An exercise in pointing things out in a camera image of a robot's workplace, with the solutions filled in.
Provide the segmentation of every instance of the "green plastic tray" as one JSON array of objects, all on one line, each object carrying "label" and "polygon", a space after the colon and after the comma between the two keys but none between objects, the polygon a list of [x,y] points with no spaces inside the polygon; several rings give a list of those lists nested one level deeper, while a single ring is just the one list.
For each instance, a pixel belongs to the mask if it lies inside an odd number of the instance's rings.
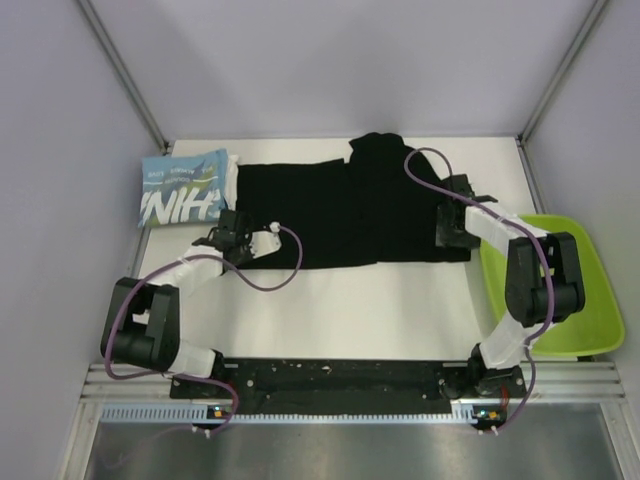
[{"label": "green plastic tray", "polygon": [[[587,232],[578,223],[559,215],[522,215],[521,218],[549,232],[569,232],[578,244],[586,303],[563,323],[545,333],[533,347],[538,355],[583,356],[610,352],[618,348],[625,336],[624,323],[609,279]],[[507,306],[504,284],[506,259],[486,242],[480,247],[484,280],[496,324]]]}]

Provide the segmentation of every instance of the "white table surface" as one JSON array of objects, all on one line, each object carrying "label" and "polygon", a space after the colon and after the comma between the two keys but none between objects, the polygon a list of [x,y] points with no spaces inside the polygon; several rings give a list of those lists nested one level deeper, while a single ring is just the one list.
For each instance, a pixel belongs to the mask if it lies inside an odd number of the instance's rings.
[{"label": "white table surface", "polygon": [[[173,156],[224,147],[241,164],[348,160],[346,138],[181,140]],[[477,194],[490,194],[514,213],[534,206],[513,138],[407,138],[431,146],[467,173]],[[442,162],[428,158],[441,176]],[[210,226],[172,226],[151,232],[141,276],[175,260]],[[289,271],[250,271],[275,285]],[[182,310],[182,336],[226,356],[464,360],[487,335],[490,314],[477,257],[457,264],[378,264],[301,271],[282,290],[257,292],[229,273],[201,287]]]}]

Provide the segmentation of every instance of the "metal floor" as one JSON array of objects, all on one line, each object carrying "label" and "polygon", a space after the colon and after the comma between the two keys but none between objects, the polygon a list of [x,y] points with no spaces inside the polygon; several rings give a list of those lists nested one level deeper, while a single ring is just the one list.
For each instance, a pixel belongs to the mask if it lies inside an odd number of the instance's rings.
[{"label": "metal floor", "polygon": [[238,425],[206,440],[167,425],[101,425],[85,480],[615,480],[621,479],[598,406],[532,405],[498,437],[471,427]]}]

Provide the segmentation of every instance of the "light purple wall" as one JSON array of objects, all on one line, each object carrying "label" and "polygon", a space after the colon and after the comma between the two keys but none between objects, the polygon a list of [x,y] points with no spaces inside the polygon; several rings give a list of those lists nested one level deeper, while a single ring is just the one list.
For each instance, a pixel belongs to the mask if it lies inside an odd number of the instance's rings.
[{"label": "light purple wall", "polygon": [[177,139],[516,134],[592,1],[94,3]]},{"label": "light purple wall", "polygon": [[154,147],[70,0],[0,2],[0,478],[53,478]]},{"label": "light purple wall", "polygon": [[640,419],[640,2],[612,2],[530,152],[555,212],[593,237],[624,315],[614,358]]}]

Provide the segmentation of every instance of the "black cloth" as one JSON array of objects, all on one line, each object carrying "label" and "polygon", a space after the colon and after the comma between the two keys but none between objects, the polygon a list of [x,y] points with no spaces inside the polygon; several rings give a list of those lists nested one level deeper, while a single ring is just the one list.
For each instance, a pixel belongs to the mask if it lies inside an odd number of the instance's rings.
[{"label": "black cloth", "polygon": [[[300,237],[302,268],[355,267],[376,263],[375,225],[367,222],[344,160],[313,165],[240,165],[236,209],[256,225],[280,222]],[[293,268],[298,246],[281,233],[277,252],[241,265],[245,269]]]},{"label": "black cloth", "polygon": [[[280,222],[302,241],[302,268],[376,262],[457,262],[468,250],[435,246],[436,209],[443,198],[404,172],[413,150],[395,134],[371,133],[350,142],[350,161],[319,164],[241,165],[236,209],[257,225]],[[411,171],[441,186],[427,159],[415,155]],[[280,235],[281,249],[244,269],[293,268],[295,242]]]},{"label": "black cloth", "polygon": [[[360,209],[378,226],[379,262],[462,262],[470,253],[461,248],[436,247],[436,214],[442,194],[414,182],[404,170],[413,147],[399,135],[369,133],[350,142],[346,165]],[[417,153],[411,172],[443,187],[429,161]]]}]

